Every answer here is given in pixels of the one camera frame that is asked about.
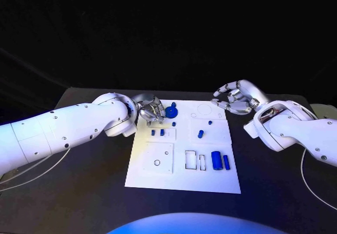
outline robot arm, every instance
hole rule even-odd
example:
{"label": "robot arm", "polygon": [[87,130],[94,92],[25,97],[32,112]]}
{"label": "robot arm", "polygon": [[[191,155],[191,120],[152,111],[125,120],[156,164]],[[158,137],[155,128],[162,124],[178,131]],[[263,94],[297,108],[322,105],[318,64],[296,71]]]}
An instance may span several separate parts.
{"label": "robot arm", "polygon": [[337,166],[337,120],[316,119],[309,110],[292,101],[270,102],[247,80],[225,84],[214,96],[227,90],[231,90],[228,103],[217,99],[211,99],[211,103],[238,115],[247,114],[251,109],[256,111],[243,126],[250,137],[259,137],[273,151],[297,143],[315,159]]}
{"label": "robot arm", "polygon": [[[92,103],[67,106],[0,126],[0,175],[93,140],[102,131],[109,137],[117,134],[128,137],[136,131],[136,111],[149,106],[162,106],[151,94],[133,101],[107,93]],[[146,121],[162,121],[162,112],[153,114],[148,110],[148,114]]]}

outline robotic hand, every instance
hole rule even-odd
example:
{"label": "robotic hand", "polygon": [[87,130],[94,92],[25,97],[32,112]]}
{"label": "robotic hand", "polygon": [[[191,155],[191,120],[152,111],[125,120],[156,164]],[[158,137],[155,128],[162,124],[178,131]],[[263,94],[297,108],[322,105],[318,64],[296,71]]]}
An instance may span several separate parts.
{"label": "robotic hand", "polygon": [[92,103],[56,109],[0,126],[0,175],[11,169],[90,141],[103,131],[109,137],[135,131],[136,111],[149,124],[162,121],[164,107],[152,94],[132,99],[100,95]]}
{"label": "robotic hand", "polygon": [[210,102],[237,115],[256,111],[243,126],[251,138],[259,137],[264,145],[280,151],[300,144],[313,158],[337,166],[337,120],[316,119],[312,112],[293,101],[270,101],[259,88],[240,80],[221,86],[214,96],[230,91],[228,102]]}

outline table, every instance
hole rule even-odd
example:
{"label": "table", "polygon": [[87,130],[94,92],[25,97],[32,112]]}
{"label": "table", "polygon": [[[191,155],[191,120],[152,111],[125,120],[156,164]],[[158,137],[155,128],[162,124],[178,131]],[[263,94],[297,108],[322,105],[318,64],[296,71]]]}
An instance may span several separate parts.
{"label": "table", "polygon": [[[103,93],[129,97],[142,91],[68,88],[56,108],[92,102]],[[152,91],[159,99],[210,100],[211,93]],[[270,95],[309,108],[303,97]],[[51,171],[0,197],[0,232],[106,233],[143,217],[195,212],[227,215],[289,233],[335,232],[333,211],[308,192],[299,173],[303,148],[273,152],[243,130],[253,114],[225,113],[241,194],[123,187],[133,135],[96,139],[74,147]],[[37,176],[58,160],[56,154],[11,184]],[[337,205],[337,168],[306,153],[303,172],[310,189]]]}

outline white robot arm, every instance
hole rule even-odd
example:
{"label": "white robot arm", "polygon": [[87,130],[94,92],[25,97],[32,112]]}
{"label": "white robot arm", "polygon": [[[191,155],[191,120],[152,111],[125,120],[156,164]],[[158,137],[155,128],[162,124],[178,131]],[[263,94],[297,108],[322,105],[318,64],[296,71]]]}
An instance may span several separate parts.
{"label": "white robot arm", "polygon": [[259,137],[274,151],[297,143],[316,160],[337,166],[337,120],[316,119],[310,111],[292,101],[270,102],[247,80],[221,86],[214,96],[227,90],[228,102],[211,99],[211,103],[237,115],[246,115],[251,109],[256,111],[243,126],[250,137]]}
{"label": "white robot arm", "polygon": [[136,131],[136,111],[148,123],[164,120],[164,107],[151,94],[129,99],[107,93],[92,103],[67,106],[0,126],[0,175],[90,141],[102,131],[109,137],[129,136]]}

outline white board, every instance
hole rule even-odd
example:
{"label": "white board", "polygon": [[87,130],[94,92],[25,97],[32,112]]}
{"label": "white board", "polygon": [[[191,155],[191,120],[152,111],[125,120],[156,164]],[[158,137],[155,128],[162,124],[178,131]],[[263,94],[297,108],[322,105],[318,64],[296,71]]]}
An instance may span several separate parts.
{"label": "white board", "polygon": [[[178,114],[172,119],[165,118],[162,124],[152,122],[149,127],[145,125],[145,120],[138,117],[125,187],[240,194],[224,110],[208,101],[161,100],[161,102],[164,107],[175,102]],[[164,136],[159,136],[159,129],[164,129]],[[200,130],[204,131],[201,139],[197,138]],[[165,155],[169,145],[172,154]],[[185,151],[195,152],[195,170],[185,169]],[[228,171],[212,170],[212,151],[220,151],[221,156],[227,155]],[[200,170],[200,155],[204,155],[205,171]],[[153,164],[158,158],[162,163],[165,162],[162,167],[155,166],[158,162]]]}

